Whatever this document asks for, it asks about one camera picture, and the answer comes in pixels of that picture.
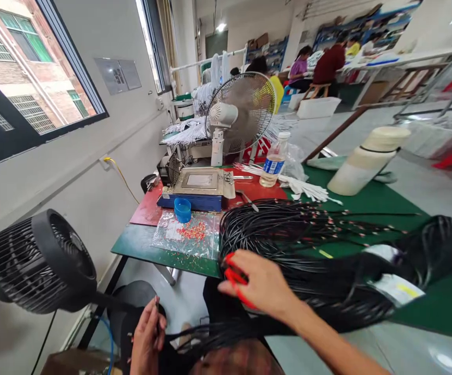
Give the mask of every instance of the plastic bag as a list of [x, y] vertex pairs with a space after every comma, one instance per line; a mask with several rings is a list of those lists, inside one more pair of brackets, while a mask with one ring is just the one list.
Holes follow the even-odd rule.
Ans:
[[193, 211], [191, 215], [191, 221], [182, 224], [173, 210], [163, 210], [151, 246], [217, 260], [222, 214]]
[[302, 166], [302, 161], [305, 157], [304, 151], [299, 146], [289, 143], [288, 155], [281, 174], [306, 182], [309, 177], [304, 174], [304, 167]]

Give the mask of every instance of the blue cup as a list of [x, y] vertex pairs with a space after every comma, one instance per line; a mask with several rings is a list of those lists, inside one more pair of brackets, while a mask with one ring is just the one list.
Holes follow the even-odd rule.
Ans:
[[191, 202], [184, 198], [176, 198], [174, 200], [174, 212], [177, 221], [187, 223], [191, 220]]

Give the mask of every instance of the red board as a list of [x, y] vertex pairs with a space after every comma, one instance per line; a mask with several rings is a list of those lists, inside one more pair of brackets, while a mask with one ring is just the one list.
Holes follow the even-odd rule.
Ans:
[[[224, 168], [225, 171], [234, 171], [235, 176], [252, 176], [252, 174], [244, 171], [240, 171], [235, 168]], [[236, 190], [243, 190], [248, 198], [252, 201], [256, 199], [264, 199], [264, 198], [279, 198], [286, 199], [287, 195], [283, 191], [281, 187], [279, 187], [279, 183], [273, 187], [263, 187], [259, 184], [259, 176], [253, 176], [253, 181], [235, 181]], [[142, 199], [141, 204], [137, 207], [136, 212], [134, 212], [132, 218], [130, 219], [131, 224], [141, 224], [147, 226], [156, 227], [158, 222], [162, 216], [163, 209], [156, 204], [159, 197], [162, 195], [163, 185], [162, 182], [155, 186], [153, 190], [148, 191], [144, 198]], [[236, 194], [234, 199], [224, 199], [223, 202], [226, 202], [226, 210], [237, 207], [243, 203], [243, 197], [241, 195]]]

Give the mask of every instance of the person in purple shirt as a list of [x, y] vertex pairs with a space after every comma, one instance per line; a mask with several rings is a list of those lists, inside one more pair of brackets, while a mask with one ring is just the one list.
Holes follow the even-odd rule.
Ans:
[[305, 79], [309, 75], [308, 73], [308, 57], [313, 53], [313, 49], [310, 46], [303, 47], [297, 58], [295, 59], [288, 78], [288, 85], [293, 89], [299, 89], [300, 93], [305, 93], [309, 89], [311, 80]]

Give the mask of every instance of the label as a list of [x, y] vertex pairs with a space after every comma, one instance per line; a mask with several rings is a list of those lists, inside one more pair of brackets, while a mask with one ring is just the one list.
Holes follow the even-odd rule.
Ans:
[[282, 166], [285, 161], [272, 161], [267, 159], [266, 163], [264, 163], [264, 172], [269, 174], [278, 174], [282, 170]]
[[384, 274], [377, 282], [370, 284], [388, 297], [397, 307], [406, 305], [425, 293], [411, 282], [393, 274]]
[[365, 253], [372, 253], [388, 262], [392, 262], [394, 257], [399, 254], [399, 250], [389, 245], [373, 245], [363, 250]]

